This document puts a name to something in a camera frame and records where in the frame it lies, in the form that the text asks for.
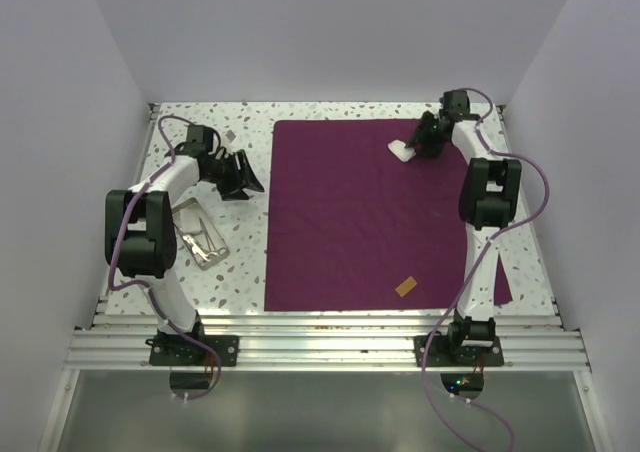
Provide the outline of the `metal instrument tray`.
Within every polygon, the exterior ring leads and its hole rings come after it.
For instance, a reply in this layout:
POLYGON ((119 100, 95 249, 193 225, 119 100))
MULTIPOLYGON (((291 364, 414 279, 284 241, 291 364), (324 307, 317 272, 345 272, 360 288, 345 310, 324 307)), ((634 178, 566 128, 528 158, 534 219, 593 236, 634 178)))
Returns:
POLYGON ((172 208, 175 231, 201 270, 223 262, 230 249, 204 207, 189 198, 172 208))

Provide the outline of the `steel hemostat clamp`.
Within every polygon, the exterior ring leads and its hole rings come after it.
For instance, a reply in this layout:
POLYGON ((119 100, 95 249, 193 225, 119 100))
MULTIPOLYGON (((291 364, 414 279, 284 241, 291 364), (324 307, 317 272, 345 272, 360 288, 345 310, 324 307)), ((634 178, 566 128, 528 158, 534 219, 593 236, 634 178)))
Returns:
POLYGON ((200 221, 200 232, 196 235, 197 241, 206 249, 222 254, 227 246, 217 229, 203 220, 200 221))

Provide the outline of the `steel surgical scissors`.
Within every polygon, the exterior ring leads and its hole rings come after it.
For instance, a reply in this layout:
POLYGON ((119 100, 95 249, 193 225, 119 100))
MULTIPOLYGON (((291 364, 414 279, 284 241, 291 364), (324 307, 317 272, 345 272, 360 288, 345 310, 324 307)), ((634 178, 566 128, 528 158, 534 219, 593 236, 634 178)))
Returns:
POLYGON ((185 234, 182 236, 185 246, 189 249, 191 255, 196 262, 207 263, 214 260, 218 254, 216 251, 210 251, 204 248, 192 235, 185 234))

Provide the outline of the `tan adhesive bandage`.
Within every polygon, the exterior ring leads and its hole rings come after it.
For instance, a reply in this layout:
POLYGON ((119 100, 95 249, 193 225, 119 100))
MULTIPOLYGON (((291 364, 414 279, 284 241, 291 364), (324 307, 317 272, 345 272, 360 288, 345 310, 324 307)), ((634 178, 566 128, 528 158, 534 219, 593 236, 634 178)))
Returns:
POLYGON ((395 288, 395 292, 400 297, 405 297, 408 293, 414 290, 416 286, 417 286, 417 281, 413 277, 408 277, 395 288))

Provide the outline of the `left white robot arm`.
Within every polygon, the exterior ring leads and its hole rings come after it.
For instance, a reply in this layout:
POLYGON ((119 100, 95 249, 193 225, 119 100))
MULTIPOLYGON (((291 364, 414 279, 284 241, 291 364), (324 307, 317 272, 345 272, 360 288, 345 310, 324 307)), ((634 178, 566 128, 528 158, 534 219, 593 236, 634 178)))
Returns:
POLYGON ((168 146, 167 158, 147 178, 105 199, 108 287, 141 288, 158 321, 158 332, 176 336, 172 351, 185 364, 201 362, 207 339, 197 333, 199 314, 174 270, 178 245, 172 206, 200 182, 215 186, 224 201, 246 201, 264 191, 244 150, 229 152, 213 128, 186 119, 185 139, 168 146))

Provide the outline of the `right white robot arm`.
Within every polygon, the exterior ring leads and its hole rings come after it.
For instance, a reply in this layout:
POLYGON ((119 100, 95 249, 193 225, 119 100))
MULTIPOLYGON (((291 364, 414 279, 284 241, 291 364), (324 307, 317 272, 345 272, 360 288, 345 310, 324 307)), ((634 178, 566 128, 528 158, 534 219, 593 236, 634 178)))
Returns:
POLYGON ((495 337, 496 234, 514 222, 522 173, 521 162, 500 154, 482 132, 487 117, 471 110, 467 90, 446 91, 438 111, 425 112, 407 142, 388 145, 403 162, 416 156, 435 159, 451 145, 467 164, 458 202, 467 242, 465 278, 445 341, 447 356, 461 365, 495 337))

